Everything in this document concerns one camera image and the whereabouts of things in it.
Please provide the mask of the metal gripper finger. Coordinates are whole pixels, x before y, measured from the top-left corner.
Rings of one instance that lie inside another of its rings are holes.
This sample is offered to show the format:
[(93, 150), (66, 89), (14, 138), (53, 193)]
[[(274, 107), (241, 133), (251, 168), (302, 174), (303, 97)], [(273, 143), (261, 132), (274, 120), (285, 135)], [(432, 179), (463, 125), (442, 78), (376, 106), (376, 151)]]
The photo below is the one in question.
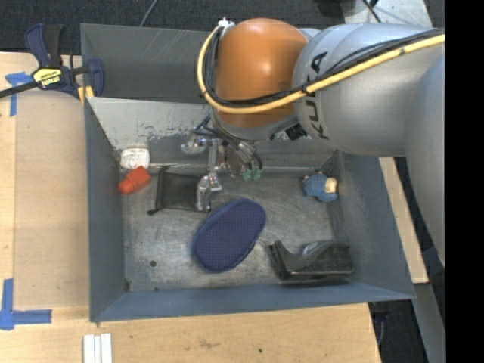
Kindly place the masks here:
[(196, 208), (200, 212), (211, 210), (211, 201), (222, 190), (217, 175), (205, 175), (197, 183)]
[(189, 136), (181, 145), (181, 151), (186, 155), (201, 154), (206, 151), (207, 140), (202, 136)]

